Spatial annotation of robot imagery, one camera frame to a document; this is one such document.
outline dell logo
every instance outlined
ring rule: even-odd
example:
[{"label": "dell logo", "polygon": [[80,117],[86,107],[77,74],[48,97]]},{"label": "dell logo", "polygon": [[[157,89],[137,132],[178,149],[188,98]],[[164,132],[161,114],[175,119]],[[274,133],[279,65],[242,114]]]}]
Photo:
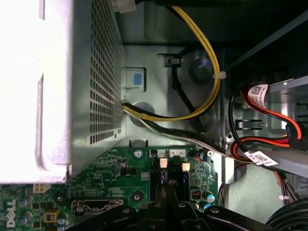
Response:
[{"label": "dell logo", "polygon": [[12,206],[11,208],[7,208],[8,214],[6,217],[8,218],[8,221],[6,222],[7,228],[14,228],[15,227],[15,209],[16,209],[16,200],[12,200],[12,202],[8,202],[8,206]]}]

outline blue tab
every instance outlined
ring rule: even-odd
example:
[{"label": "blue tab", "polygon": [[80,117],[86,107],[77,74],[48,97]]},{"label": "blue tab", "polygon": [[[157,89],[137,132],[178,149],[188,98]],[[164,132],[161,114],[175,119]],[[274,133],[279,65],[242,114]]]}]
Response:
[{"label": "blue tab", "polygon": [[142,85],[142,74],[141,73],[134,74],[134,85],[136,86]]}]

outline motherboard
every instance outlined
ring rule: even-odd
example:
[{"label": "motherboard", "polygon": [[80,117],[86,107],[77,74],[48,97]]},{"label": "motherboard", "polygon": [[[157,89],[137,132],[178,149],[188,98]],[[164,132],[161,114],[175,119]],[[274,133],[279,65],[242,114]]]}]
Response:
[{"label": "motherboard", "polygon": [[[67,184],[0,186],[0,231],[62,231],[119,205],[150,201],[153,156],[182,163],[188,200],[215,204],[214,162],[196,147],[117,148],[98,157]],[[167,171],[161,171],[167,180]]]}]

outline green circuit board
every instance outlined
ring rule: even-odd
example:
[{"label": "green circuit board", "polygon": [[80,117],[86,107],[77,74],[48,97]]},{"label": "green circuit board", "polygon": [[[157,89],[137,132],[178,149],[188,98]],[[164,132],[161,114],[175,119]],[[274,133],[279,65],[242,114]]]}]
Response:
[{"label": "green circuit board", "polygon": [[[33,185],[0,186],[0,231],[52,231],[59,224],[46,222],[44,216],[56,211],[57,216],[67,214],[65,228],[74,221],[72,202],[75,200],[120,201],[138,209],[141,203],[150,200],[150,153],[153,149],[165,151],[185,150],[187,156],[182,161],[191,163],[188,173],[189,187],[217,193],[217,176],[211,158],[207,162],[198,162],[190,156],[195,147],[159,147],[159,148],[117,148],[98,157],[90,166],[67,184],[53,184],[44,193],[33,192]],[[26,206],[20,206],[20,200],[31,198]],[[30,213],[31,220],[26,224],[20,217]]]}]

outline ventilation holes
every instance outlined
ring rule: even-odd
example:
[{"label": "ventilation holes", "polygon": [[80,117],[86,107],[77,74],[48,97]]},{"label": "ventilation holes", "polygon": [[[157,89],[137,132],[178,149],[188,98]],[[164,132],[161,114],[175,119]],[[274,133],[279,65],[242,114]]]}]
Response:
[{"label": "ventilation holes", "polygon": [[121,52],[107,1],[92,1],[90,144],[121,133]]}]

